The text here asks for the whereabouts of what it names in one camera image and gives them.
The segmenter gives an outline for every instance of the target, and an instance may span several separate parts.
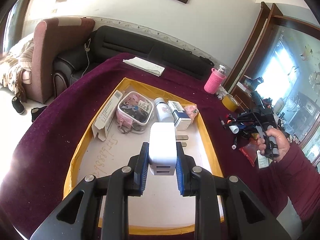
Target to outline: metal chain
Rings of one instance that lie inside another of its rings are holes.
[[[125,131],[125,130],[124,130],[123,128],[121,128],[120,126],[118,126],[118,130],[119,130],[119,132],[122,133],[122,134],[128,134],[128,133],[131,133],[131,132],[132,132],[132,130]]]

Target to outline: human hand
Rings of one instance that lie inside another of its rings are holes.
[[[282,158],[286,155],[286,153],[289,151],[290,144],[287,138],[284,136],[284,134],[275,129],[275,128],[270,128],[266,130],[266,134],[268,137],[273,136],[276,139],[277,145],[278,145],[278,151],[279,151],[279,156],[274,158],[276,162],[279,162],[282,160]],[[265,145],[265,140],[263,138],[260,138],[260,135],[257,136],[258,140],[257,143],[259,145],[259,150],[260,154],[264,155],[265,152],[264,150],[267,148]]]

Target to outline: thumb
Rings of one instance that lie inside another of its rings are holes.
[[[281,131],[273,127],[266,130],[266,134],[268,135],[268,137],[273,136],[274,138],[279,138],[280,136],[283,136],[283,133]]]

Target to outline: pink thermos bottle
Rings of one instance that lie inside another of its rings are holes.
[[[204,85],[204,90],[210,94],[214,94],[222,81],[226,78],[226,68],[222,65],[218,69],[212,68],[212,73]]]

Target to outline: floor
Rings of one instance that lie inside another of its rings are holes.
[[[53,98],[50,98],[45,104],[41,104],[28,99],[23,103],[25,112],[20,115],[12,106],[13,97],[14,93],[8,88],[0,88],[0,183],[9,171],[14,149],[32,124],[31,109],[48,105],[53,101]]]

